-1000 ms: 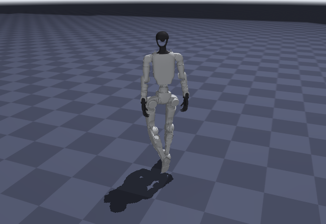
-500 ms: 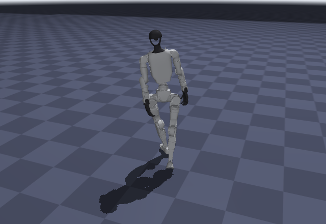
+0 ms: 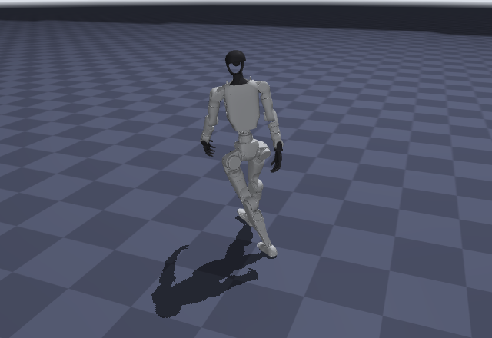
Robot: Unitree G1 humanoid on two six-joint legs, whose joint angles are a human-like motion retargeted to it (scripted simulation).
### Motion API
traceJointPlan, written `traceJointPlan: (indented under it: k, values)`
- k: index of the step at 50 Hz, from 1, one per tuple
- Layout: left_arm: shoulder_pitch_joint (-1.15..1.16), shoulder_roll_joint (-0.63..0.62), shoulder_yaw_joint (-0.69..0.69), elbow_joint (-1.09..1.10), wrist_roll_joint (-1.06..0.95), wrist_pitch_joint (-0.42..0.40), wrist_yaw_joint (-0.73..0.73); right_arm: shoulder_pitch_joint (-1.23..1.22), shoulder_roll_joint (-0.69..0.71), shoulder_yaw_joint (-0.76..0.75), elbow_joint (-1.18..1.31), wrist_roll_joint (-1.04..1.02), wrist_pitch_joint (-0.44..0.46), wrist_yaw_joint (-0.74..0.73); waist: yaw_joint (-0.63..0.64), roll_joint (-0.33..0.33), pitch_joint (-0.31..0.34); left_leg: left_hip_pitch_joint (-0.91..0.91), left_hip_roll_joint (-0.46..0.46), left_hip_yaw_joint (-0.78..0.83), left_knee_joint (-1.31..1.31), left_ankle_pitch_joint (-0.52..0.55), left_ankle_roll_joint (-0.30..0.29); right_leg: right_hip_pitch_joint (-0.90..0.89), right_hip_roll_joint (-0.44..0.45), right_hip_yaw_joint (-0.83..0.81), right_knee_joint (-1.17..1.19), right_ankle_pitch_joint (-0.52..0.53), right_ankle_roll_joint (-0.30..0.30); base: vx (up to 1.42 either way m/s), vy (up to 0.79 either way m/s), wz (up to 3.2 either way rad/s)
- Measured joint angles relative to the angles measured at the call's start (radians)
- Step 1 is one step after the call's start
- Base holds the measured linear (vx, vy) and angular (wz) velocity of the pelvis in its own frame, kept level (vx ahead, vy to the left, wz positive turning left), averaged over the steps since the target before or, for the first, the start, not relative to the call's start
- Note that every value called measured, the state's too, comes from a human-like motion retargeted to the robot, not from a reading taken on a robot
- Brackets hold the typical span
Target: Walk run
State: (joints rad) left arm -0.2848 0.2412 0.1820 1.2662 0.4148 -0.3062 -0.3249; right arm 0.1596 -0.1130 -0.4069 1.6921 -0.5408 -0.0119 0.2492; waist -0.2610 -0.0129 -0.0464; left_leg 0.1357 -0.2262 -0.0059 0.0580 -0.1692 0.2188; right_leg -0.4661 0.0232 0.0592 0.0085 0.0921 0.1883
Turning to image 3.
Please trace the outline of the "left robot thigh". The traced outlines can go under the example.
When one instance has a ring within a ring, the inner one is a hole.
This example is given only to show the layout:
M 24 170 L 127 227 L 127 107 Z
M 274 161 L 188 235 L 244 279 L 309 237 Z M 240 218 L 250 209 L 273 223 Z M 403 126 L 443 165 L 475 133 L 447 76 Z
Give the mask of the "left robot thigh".
M 243 201 L 246 200 L 250 204 L 252 211 L 256 211 L 259 208 L 258 199 L 255 196 L 251 196 L 246 185 L 243 171 L 240 168 L 240 151 L 235 149 L 226 154 L 222 158 L 222 165 L 228 177 L 228 180 L 231 182 L 231 185 L 234 188 L 242 204 Z

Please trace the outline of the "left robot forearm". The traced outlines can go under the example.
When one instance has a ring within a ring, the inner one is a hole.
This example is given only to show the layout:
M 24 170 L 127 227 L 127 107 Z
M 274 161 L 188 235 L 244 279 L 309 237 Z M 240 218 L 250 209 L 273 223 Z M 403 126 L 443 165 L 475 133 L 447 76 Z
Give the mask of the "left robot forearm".
M 208 126 L 208 124 L 209 124 L 209 118 L 208 116 L 206 116 L 204 121 L 204 127 L 203 127 L 204 130 L 202 131 L 200 142 L 206 141 L 207 144 L 211 138 L 212 132 L 214 131 L 214 126 Z

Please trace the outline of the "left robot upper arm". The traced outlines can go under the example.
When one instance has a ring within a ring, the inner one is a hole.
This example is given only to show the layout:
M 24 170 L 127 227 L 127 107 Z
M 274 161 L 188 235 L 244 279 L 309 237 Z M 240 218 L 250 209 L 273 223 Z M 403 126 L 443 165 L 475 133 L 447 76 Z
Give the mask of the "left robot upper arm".
M 224 86 L 212 88 L 210 91 L 210 99 L 208 105 L 208 126 L 215 126 L 218 124 L 218 112 L 220 107 L 220 101 L 224 98 Z

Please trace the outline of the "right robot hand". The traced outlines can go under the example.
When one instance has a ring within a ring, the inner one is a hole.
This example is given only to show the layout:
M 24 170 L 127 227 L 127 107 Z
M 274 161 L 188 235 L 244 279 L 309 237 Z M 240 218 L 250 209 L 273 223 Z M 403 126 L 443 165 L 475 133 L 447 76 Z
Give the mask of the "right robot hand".
M 277 143 L 277 149 L 274 148 L 275 151 L 275 159 L 271 163 L 271 166 L 275 163 L 274 168 L 270 170 L 270 172 L 276 172 L 281 168 L 281 161 L 282 161 L 282 155 L 281 152 L 283 151 L 282 149 L 282 143 L 279 141 Z

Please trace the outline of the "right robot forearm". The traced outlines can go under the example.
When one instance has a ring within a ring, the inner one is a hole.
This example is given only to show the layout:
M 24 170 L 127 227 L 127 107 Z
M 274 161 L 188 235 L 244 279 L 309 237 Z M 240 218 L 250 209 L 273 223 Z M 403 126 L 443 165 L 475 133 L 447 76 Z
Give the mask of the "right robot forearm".
M 270 129 L 270 132 L 271 132 L 271 139 L 273 141 L 273 147 L 275 149 L 277 149 L 277 143 L 280 141 L 282 143 L 282 147 L 284 146 L 283 144 L 283 141 L 281 140 L 281 133 L 280 133 L 280 130 L 279 130 L 279 123 L 278 123 L 278 117 L 277 117 L 277 113 L 275 110 L 273 110 L 274 112 L 274 120 L 273 122 L 270 122 L 270 124 L 268 124 L 268 127 Z

